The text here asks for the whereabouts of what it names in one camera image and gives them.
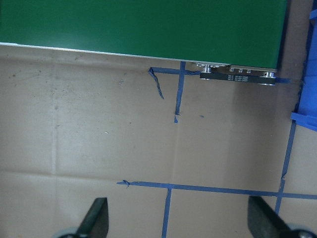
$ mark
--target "torn tape piece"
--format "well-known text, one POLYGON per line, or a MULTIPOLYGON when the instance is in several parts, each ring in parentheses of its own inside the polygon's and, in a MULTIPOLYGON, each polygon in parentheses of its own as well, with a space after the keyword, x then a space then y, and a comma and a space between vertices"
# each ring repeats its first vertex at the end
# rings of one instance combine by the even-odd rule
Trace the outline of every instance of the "torn tape piece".
POLYGON ((174 69, 174 68, 151 67, 151 69, 155 73, 179 74, 179 69, 174 69))
POLYGON ((180 63, 180 69, 179 69, 179 80, 178 80, 178 90, 177 90, 177 96, 176 96, 175 115, 179 115, 180 104, 182 101, 184 79, 185 79, 185 67, 186 67, 186 62, 182 61, 180 63))
POLYGON ((160 187, 160 188, 173 188, 174 185, 173 184, 169 184, 169 183, 158 183, 158 182, 128 182, 126 180, 123 180, 122 182, 117 182, 117 184, 129 184, 133 185, 133 186, 143 186, 143 187, 160 187))
POLYGON ((162 91, 161 91, 161 89, 160 89, 160 86, 159 86, 159 79, 158 79, 158 78, 156 77, 156 75, 154 74, 154 71, 153 71, 152 68, 149 69, 149 74, 150 74, 150 76, 152 76, 152 78, 153 78, 153 79, 155 80, 155 82, 157 83, 158 93, 159 93, 160 97, 161 97, 162 99, 164 99, 163 93, 162 93, 162 91))

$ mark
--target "green panel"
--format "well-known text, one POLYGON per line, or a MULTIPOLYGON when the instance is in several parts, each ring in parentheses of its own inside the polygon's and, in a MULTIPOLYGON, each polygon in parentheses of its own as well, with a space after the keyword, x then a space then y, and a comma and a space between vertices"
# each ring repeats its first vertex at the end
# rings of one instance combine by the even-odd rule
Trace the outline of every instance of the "green panel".
POLYGON ((287 0, 0 0, 0 42, 276 68, 287 0))

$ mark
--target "blue tape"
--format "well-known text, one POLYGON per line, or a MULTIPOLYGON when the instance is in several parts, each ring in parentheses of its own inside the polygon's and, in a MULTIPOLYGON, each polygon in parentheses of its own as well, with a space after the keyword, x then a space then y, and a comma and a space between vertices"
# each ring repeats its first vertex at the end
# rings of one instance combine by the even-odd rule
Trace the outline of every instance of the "blue tape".
POLYGON ((317 200, 317 195, 313 195, 313 194, 283 193, 282 196, 287 197, 287 198, 300 198, 300 199, 317 200))
POLYGON ((288 78, 276 78, 275 82, 276 83, 290 83, 291 80, 289 80, 288 78))
MULTIPOLYGON (((282 188, 284 188, 285 180, 282 180, 282 188)), ((235 189, 235 188, 222 188, 222 187, 204 187, 204 186, 193 186, 193 185, 182 185, 182 184, 172 184, 172 183, 158 183, 158 182, 128 182, 123 180, 117 184, 134 185, 134 186, 144 186, 144 187, 159 187, 167 189, 179 189, 179 190, 190 190, 190 191, 203 191, 203 192, 219 192, 219 193, 231 193, 231 194, 242 194, 242 195, 252 195, 252 196, 280 196, 287 198, 302 198, 302 199, 313 199, 317 200, 317 195, 315 194, 300 194, 300 193, 284 193, 279 192, 269 192, 269 191, 257 191, 257 190, 246 190, 246 189, 235 189)))
POLYGON ((152 68, 149 69, 149 74, 150 74, 150 76, 152 76, 152 78, 153 78, 153 79, 155 80, 155 82, 157 83, 158 93, 159 93, 160 97, 161 97, 162 99, 164 99, 163 93, 162 93, 162 91, 161 91, 161 89, 160 89, 160 86, 159 86, 159 79, 158 79, 158 78, 156 77, 156 75, 154 74, 154 71, 153 71, 152 68))
POLYGON ((172 196, 172 188, 167 189, 167 196, 165 200, 165 209, 164 209, 164 219, 163 219, 163 228, 162 228, 162 238, 166 238, 167 235, 167 226, 168 226, 168 216, 170 208, 170 199, 172 196))
POLYGON ((276 214, 279 213, 279 209, 281 207, 283 191, 284 191, 284 186, 285 186, 285 176, 287 174, 289 161, 290 161, 290 158, 291 158, 295 131, 296 131, 296 121, 292 120, 292 125, 291 125, 291 129, 290 129, 289 137, 288 137, 288 142, 287 142, 287 148, 286 148, 286 153, 285 153, 285 159, 284 159, 284 164, 283 164, 283 170, 282 170, 280 186, 279 186, 279 189, 278 189, 278 195, 277 195, 277 200, 276 200, 276 204, 275 204, 275 212, 276 212, 276 214))
MULTIPOLYGON (((179 74, 179 69, 174 68, 160 68, 160 67, 151 67, 152 71, 155 73, 168 73, 168 74, 179 74)), ((185 75, 200 75, 201 71, 185 71, 185 75)))
POLYGON ((174 189, 191 190, 191 191, 204 191, 204 192, 220 192, 231 194, 243 194, 252 196, 276 196, 277 192, 256 191, 256 190, 244 190, 234 188, 221 188, 221 187, 203 187, 203 186, 191 186, 175 184, 174 189))
POLYGON ((158 182, 128 182, 126 180, 123 180, 122 182, 117 182, 117 184, 125 184, 127 183, 133 186, 143 186, 143 187, 160 187, 160 188, 173 188, 173 184, 169 183, 158 183, 158 182))
POLYGON ((178 80, 178 90, 177 90, 177 96, 176 96, 175 115, 180 115, 179 110, 180 110, 180 104, 182 101, 183 88, 184 88, 185 67, 186 67, 186 62, 182 61, 180 63, 180 68, 179 68, 179 80, 178 80))

